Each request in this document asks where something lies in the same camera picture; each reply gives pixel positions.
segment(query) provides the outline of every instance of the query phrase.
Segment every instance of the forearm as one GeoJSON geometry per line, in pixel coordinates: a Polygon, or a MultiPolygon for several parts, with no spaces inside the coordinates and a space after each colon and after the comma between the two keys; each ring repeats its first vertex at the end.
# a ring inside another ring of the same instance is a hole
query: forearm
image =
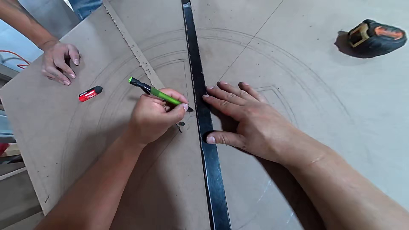
{"type": "Polygon", "coordinates": [[[110,228],[124,188],[144,146],[118,138],[37,226],[48,229],[110,228]]]}
{"type": "Polygon", "coordinates": [[[322,157],[288,169],[323,217],[328,229],[407,229],[409,214],[322,145],[322,157]]]}
{"type": "Polygon", "coordinates": [[[48,47],[48,43],[58,41],[32,18],[17,0],[0,0],[0,17],[42,50],[48,47]]]}

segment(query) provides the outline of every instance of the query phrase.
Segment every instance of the green mechanical pencil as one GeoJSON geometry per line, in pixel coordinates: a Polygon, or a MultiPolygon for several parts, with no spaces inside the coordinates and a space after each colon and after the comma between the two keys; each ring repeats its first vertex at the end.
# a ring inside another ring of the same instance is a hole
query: green mechanical pencil
{"type": "MultiPolygon", "coordinates": [[[[130,77],[129,83],[130,83],[131,85],[134,85],[134,86],[137,86],[137,87],[142,88],[142,90],[145,91],[145,93],[147,93],[148,95],[152,94],[152,95],[157,96],[158,98],[163,99],[163,100],[165,100],[165,101],[167,101],[167,102],[169,102],[169,103],[172,103],[172,104],[174,104],[174,105],[179,105],[179,104],[181,104],[180,101],[174,99],[173,97],[171,97],[171,96],[169,96],[169,95],[166,95],[166,94],[160,92],[159,90],[155,89],[154,87],[152,87],[152,86],[150,86],[150,85],[147,85],[147,84],[145,84],[145,83],[142,83],[142,82],[140,82],[139,80],[137,80],[137,79],[135,79],[135,78],[133,78],[133,77],[130,77]]],[[[189,108],[187,109],[187,111],[188,111],[188,112],[193,112],[194,110],[189,107],[189,108]]]]}

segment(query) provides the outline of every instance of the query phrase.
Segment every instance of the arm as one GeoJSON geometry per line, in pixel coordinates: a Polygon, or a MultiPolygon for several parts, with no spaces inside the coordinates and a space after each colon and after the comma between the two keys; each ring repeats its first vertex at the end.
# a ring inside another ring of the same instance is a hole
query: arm
{"type": "MultiPolygon", "coordinates": [[[[161,91],[187,103],[185,97],[174,90],[161,91]]],[[[108,230],[142,149],[179,122],[187,108],[181,104],[170,110],[165,102],[142,95],[128,129],[68,190],[36,230],[108,230]]]]}
{"type": "Polygon", "coordinates": [[[75,65],[79,65],[80,57],[74,45],[60,43],[56,37],[32,18],[17,0],[0,0],[0,19],[44,51],[43,75],[64,85],[71,84],[68,77],[74,79],[75,73],[65,63],[65,57],[70,57],[75,65]]]}
{"type": "Polygon", "coordinates": [[[303,187],[328,229],[407,229],[408,212],[328,146],[301,132],[251,86],[219,82],[203,99],[239,122],[237,133],[212,132],[228,144],[284,165],[303,187]]]}

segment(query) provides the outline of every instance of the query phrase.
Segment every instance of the wooden board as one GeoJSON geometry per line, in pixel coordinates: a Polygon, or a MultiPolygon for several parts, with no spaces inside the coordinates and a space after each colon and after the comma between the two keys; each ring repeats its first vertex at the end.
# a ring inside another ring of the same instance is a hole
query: wooden board
{"type": "MultiPolygon", "coordinates": [[[[112,0],[113,9],[166,87],[192,99],[178,0],[112,0]]],[[[246,81],[294,125],[331,146],[380,189],[409,208],[408,46],[358,59],[334,44],[338,31],[363,19],[409,28],[409,3],[393,0],[193,1],[208,85],[246,81]]],[[[71,86],[40,75],[40,60],[0,90],[6,113],[45,212],[119,134],[148,82],[105,9],[62,41],[82,63],[71,86]],[[81,103],[95,85],[101,95],[81,103]]],[[[144,151],[125,189],[112,229],[208,229],[194,113],[188,129],[170,129],[144,151]]],[[[213,116],[214,128],[221,122],[213,116]]],[[[320,229],[321,220],[281,166],[218,146],[233,229],[320,229]]]]}

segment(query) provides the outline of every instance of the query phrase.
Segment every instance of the orange cable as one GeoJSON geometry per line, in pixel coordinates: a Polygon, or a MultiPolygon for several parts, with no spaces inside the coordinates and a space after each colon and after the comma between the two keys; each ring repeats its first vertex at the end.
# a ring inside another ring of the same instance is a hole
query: orange cable
{"type": "Polygon", "coordinates": [[[17,67],[19,67],[19,68],[24,69],[22,66],[28,66],[28,65],[30,65],[30,62],[28,62],[26,59],[24,59],[22,56],[16,54],[15,52],[11,52],[11,51],[8,51],[8,50],[0,50],[0,52],[6,52],[6,53],[14,54],[14,55],[16,55],[17,57],[19,57],[21,60],[23,60],[23,61],[25,61],[25,62],[27,63],[27,65],[25,65],[25,64],[18,64],[17,67]]]}

